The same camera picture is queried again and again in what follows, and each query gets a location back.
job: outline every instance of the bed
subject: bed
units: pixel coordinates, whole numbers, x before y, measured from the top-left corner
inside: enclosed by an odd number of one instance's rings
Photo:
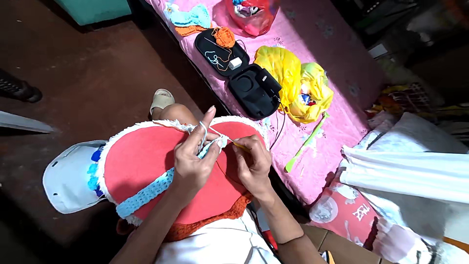
[[[166,23],[181,49],[207,80],[213,92],[233,115],[246,116],[241,106],[225,85],[227,79],[220,76],[194,47],[197,34],[182,37],[174,30],[163,13],[163,0],[140,0],[150,4],[155,13]],[[189,11],[199,4],[196,0],[175,0],[180,11]],[[368,132],[362,109],[376,99],[385,75],[371,58],[351,28],[329,0],[283,1],[268,33],[256,38],[236,30],[223,0],[204,0],[213,26],[228,26],[241,39],[250,56],[262,45],[281,45],[293,52],[301,62],[317,62],[329,77],[329,87],[334,99],[328,109],[330,118],[322,126],[322,137],[316,139],[298,158],[290,173],[284,171],[287,162],[296,154],[311,134],[317,122],[296,124],[288,116],[282,127],[284,116],[272,114],[259,123],[269,131],[271,142],[278,140],[271,149],[272,166],[286,188],[303,206],[311,205],[321,194],[327,180],[332,177],[342,159],[343,145],[355,146]]]

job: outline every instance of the light blue crochet piece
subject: light blue crochet piece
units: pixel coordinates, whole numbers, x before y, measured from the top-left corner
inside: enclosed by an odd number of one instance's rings
[[[99,184],[98,184],[98,177],[96,177],[96,170],[98,169],[98,164],[97,163],[93,163],[90,165],[90,167],[88,168],[88,171],[86,173],[90,174],[90,179],[88,180],[88,188],[91,190],[91,191],[94,191],[98,188]]]
[[[237,5],[241,5],[241,2],[243,2],[244,0],[233,0],[233,5],[234,6],[237,6]]]
[[[200,122],[202,127],[205,129],[205,135],[203,138],[203,141],[205,141],[205,138],[207,136],[207,129],[206,127]],[[199,152],[197,157],[202,159],[205,157],[205,155],[208,152],[208,149],[210,146],[218,141],[222,141],[222,148],[226,147],[227,145],[227,139],[228,137],[225,135],[220,136],[219,138],[211,141],[203,149]],[[116,211],[117,214],[121,218],[125,218],[133,214],[135,211],[137,211],[140,207],[142,207],[144,204],[148,203],[151,201],[153,198],[161,194],[162,192],[166,191],[169,187],[169,185],[173,182],[173,176],[174,176],[174,167],[163,173],[160,177],[158,177],[156,180],[154,180],[152,183],[150,183],[147,187],[143,188],[140,190],[136,195],[127,198],[125,201],[121,202],[117,207]]]
[[[203,28],[210,28],[210,15],[203,4],[194,6],[189,12],[172,12],[170,16],[171,22],[178,27],[199,25]]]

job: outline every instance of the white charger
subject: white charger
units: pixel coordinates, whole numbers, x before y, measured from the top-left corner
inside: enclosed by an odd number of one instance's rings
[[[228,63],[228,67],[230,67],[231,70],[234,70],[238,68],[239,66],[241,66],[241,64],[242,64],[241,59],[239,57],[236,57],[230,60],[230,62]]]

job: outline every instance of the orange yarn ball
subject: orange yarn ball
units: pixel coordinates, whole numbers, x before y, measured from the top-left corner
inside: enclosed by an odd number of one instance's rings
[[[213,29],[212,36],[217,40],[220,47],[230,48],[235,45],[235,34],[227,27],[217,27]]]

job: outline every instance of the open black case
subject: open black case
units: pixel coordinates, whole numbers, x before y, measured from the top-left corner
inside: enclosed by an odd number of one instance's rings
[[[229,50],[216,44],[212,32],[213,29],[207,29],[197,35],[194,42],[197,50],[220,75],[229,78],[228,88],[249,117],[259,120],[273,114],[280,104],[280,84],[266,69],[254,63],[249,64],[249,55],[237,42],[231,48],[232,54],[228,60]],[[229,61],[236,57],[242,63],[231,70]]]

